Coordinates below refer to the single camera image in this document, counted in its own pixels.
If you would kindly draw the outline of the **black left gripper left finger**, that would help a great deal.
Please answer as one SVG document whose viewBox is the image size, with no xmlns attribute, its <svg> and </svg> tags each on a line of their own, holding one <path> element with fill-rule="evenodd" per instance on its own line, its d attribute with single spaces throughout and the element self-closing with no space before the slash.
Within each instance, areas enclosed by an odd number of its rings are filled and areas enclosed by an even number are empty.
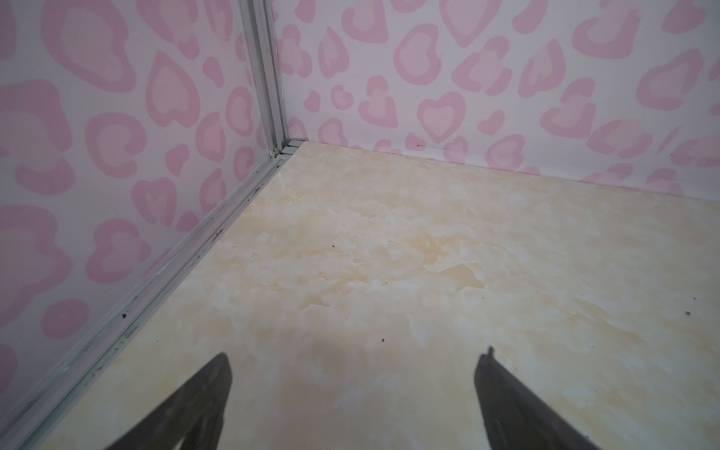
<svg viewBox="0 0 720 450">
<path fill-rule="evenodd" d="M 216 449 L 232 381 L 228 355 L 220 352 L 110 450 Z"/>
</svg>

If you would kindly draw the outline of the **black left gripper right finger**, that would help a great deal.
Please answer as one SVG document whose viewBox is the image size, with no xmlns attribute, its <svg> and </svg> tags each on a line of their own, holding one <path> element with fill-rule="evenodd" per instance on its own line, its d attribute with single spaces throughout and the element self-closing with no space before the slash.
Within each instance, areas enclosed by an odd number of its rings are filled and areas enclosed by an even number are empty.
<svg viewBox="0 0 720 450">
<path fill-rule="evenodd" d="M 497 361 L 492 347 L 480 355 L 474 387 L 492 449 L 597 448 Z"/>
</svg>

